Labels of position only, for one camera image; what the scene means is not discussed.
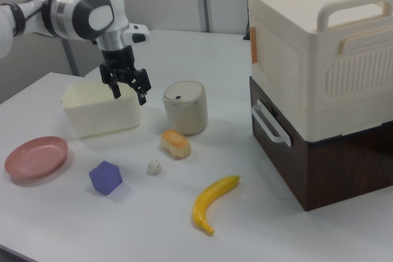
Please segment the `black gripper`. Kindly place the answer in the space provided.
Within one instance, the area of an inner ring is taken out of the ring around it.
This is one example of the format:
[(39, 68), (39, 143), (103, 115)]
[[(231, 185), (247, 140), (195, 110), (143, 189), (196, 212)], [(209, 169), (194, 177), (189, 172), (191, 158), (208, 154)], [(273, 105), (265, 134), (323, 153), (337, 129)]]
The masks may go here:
[(134, 67), (134, 53), (130, 45), (120, 49), (102, 50), (104, 63), (99, 66), (101, 79), (108, 84), (115, 99), (121, 97), (118, 82), (125, 83), (138, 94), (139, 105), (146, 103), (147, 92), (151, 89), (149, 76), (145, 69), (136, 70)]

